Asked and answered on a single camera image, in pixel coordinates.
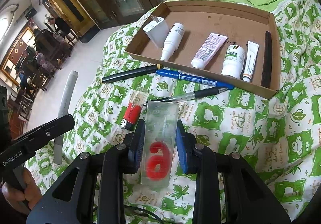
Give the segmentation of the left hand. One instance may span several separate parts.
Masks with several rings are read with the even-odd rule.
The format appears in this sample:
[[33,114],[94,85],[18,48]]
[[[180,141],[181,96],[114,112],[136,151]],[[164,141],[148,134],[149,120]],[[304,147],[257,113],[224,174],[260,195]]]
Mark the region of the left hand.
[[39,187],[36,185],[31,172],[23,168],[22,178],[26,185],[24,191],[13,188],[10,184],[4,182],[2,193],[6,201],[18,212],[29,214],[29,212],[41,200],[42,194]]

